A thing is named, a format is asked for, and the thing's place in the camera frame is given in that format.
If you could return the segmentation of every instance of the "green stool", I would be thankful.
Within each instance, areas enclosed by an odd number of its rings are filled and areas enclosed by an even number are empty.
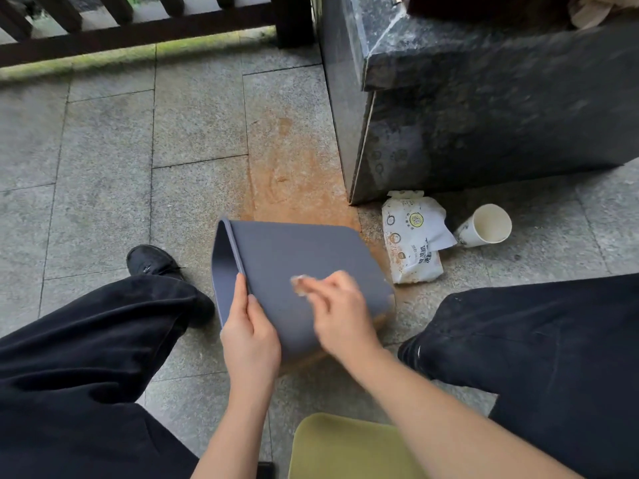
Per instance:
[[[289,479],[425,477],[391,425],[315,413],[295,431]]]

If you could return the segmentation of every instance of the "black stone counter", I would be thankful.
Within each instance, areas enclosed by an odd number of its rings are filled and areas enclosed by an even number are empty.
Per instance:
[[[389,190],[459,190],[639,155],[632,18],[576,32],[565,0],[541,23],[499,26],[415,18],[390,0],[314,2],[354,204]]]

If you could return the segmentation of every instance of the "hand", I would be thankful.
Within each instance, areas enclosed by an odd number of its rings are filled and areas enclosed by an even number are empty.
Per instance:
[[[381,349],[357,282],[344,271],[324,280],[303,278],[301,286],[315,314],[315,334],[346,368],[369,351]]]
[[[255,296],[247,296],[246,278],[238,274],[229,318],[220,334],[231,379],[231,398],[270,399],[282,347]]]

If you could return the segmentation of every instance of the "dark wooden fence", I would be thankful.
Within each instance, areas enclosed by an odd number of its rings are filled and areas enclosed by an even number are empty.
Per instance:
[[[313,42],[311,0],[101,0],[108,15],[80,14],[68,0],[36,1],[59,26],[34,29],[0,0],[0,28],[15,39],[0,44],[0,67],[265,25],[276,26],[280,47]]]

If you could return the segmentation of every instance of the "circular icon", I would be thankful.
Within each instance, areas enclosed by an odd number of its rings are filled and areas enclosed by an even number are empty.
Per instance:
[[[408,221],[413,227],[421,227],[424,223],[424,217],[420,213],[411,213]]]

